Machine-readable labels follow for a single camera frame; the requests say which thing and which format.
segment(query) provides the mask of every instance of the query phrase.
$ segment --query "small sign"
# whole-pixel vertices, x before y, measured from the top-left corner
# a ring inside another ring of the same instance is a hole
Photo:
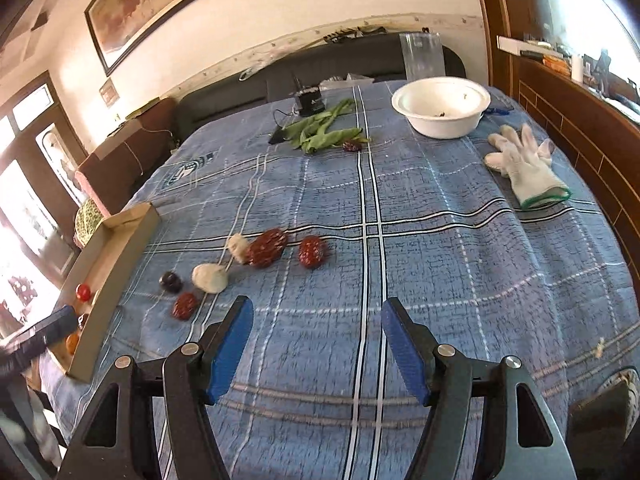
[[[111,108],[113,104],[120,98],[111,78],[108,78],[107,81],[105,81],[104,85],[100,87],[100,95],[102,96],[104,104],[107,105],[107,108]]]

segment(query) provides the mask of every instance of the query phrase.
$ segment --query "bed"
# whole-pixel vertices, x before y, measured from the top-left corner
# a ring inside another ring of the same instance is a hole
[[[92,384],[62,376],[48,356],[43,385],[65,436],[122,354],[163,357],[197,340],[238,294],[255,305],[254,328],[234,383],[208,408],[234,479],[397,479],[417,446],[426,409],[407,393],[382,345],[380,307],[397,296],[414,321],[467,356],[519,356],[561,430],[569,405],[619,368],[638,362],[640,320],[631,278],[593,195],[566,157],[553,170],[571,200],[518,208],[508,179],[482,157],[488,134],[529,121],[514,107],[485,116],[469,136],[420,136],[390,105],[404,82],[334,91],[355,100],[335,128],[361,126],[362,152],[304,156],[271,146],[265,104],[206,124],[140,189],[162,222],[121,298]],[[287,228],[293,243],[267,269],[233,264],[225,240]],[[297,262],[316,234],[330,256],[309,271]],[[206,296],[188,322],[171,317],[175,297],[158,277],[183,277],[203,262],[228,266],[230,285]],[[473,405],[459,478],[473,467],[479,404]],[[161,471],[175,478],[164,411],[154,405]]]

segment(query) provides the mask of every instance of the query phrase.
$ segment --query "cardboard tray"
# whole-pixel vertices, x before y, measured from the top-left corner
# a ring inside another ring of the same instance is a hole
[[[68,376],[85,383],[91,381],[113,312],[159,221],[151,204],[133,206],[104,219],[78,256],[54,310],[70,304],[78,316],[90,315],[73,356],[64,341],[49,349]],[[76,286],[80,283],[89,285],[94,294],[87,303],[76,298]]]

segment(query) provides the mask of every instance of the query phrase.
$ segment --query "metal screw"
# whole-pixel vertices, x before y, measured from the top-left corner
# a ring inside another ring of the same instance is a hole
[[[197,343],[187,343],[180,348],[180,352],[182,352],[183,355],[195,355],[198,353],[198,350],[200,350],[200,347]]]
[[[522,366],[522,361],[515,355],[507,355],[507,357],[504,358],[504,362],[509,368],[520,368]]]
[[[116,359],[116,368],[126,368],[131,364],[131,357],[122,355]]]
[[[451,345],[439,345],[438,346],[438,354],[444,356],[444,357],[451,357],[452,355],[455,355],[456,353],[456,349],[453,348],[453,346]]]

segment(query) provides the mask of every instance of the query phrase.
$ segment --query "black sofa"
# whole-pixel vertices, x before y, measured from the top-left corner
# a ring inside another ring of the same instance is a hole
[[[458,55],[443,47],[447,75],[466,77]],[[331,76],[354,73],[375,81],[405,79],[402,47],[398,34],[365,36],[344,43],[324,44],[279,59],[246,81],[229,76],[187,94],[178,103],[174,134],[185,140],[204,124],[261,104],[290,97],[296,91],[296,76],[303,86],[318,85]]]

